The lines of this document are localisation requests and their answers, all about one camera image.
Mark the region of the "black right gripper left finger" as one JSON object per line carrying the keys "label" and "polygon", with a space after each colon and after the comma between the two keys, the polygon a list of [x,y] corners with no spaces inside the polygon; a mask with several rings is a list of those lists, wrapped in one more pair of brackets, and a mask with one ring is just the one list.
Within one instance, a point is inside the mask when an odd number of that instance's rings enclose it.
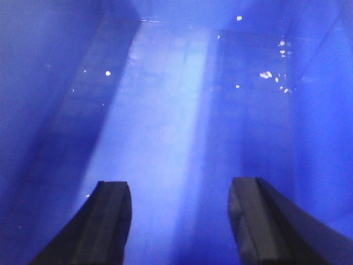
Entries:
{"label": "black right gripper left finger", "polygon": [[123,264],[131,220],[127,182],[100,181],[31,264]]}

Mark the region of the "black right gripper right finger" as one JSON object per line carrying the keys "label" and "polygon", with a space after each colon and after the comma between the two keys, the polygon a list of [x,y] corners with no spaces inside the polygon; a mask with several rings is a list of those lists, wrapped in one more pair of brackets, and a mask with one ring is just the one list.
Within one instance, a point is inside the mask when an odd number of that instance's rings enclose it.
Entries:
{"label": "black right gripper right finger", "polygon": [[352,240],[262,178],[233,178],[228,216],[241,264],[352,264]]}

